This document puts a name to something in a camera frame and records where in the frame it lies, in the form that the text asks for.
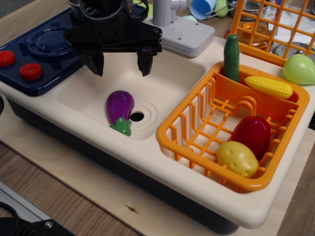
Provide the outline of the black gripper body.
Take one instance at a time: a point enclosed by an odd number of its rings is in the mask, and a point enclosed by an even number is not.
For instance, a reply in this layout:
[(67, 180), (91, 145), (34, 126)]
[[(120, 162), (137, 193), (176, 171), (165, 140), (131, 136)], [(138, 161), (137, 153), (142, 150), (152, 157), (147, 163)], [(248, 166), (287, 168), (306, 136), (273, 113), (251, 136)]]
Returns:
[(86, 21), (63, 34), (76, 54), (162, 51), (162, 30), (132, 18), (125, 5), (107, 14), (87, 4), (80, 10)]

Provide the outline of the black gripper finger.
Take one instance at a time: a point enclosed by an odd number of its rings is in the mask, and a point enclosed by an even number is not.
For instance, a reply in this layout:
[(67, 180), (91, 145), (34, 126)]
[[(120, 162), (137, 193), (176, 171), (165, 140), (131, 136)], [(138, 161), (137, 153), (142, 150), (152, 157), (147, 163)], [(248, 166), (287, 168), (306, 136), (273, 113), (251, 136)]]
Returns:
[(104, 56), (103, 53), (85, 54), (80, 53), (79, 57), (83, 64), (94, 74), (98, 76), (103, 75)]
[(142, 46), (137, 52), (138, 68), (141, 71), (143, 77), (150, 74), (153, 64), (153, 56), (156, 56), (157, 54), (157, 50), (151, 45)]

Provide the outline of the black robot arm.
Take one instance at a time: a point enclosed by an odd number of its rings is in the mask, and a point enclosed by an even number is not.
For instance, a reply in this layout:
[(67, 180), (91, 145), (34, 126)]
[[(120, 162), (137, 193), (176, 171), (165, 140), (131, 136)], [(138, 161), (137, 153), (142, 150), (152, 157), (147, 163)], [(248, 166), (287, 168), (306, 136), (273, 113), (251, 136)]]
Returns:
[(162, 51), (162, 30), (133, 18), (124, 0), (81, 0), (87, 21), (64, 33), (72, 51), (94, 74), (102, 76), (104, 53), (136, 53), (143, 76)]

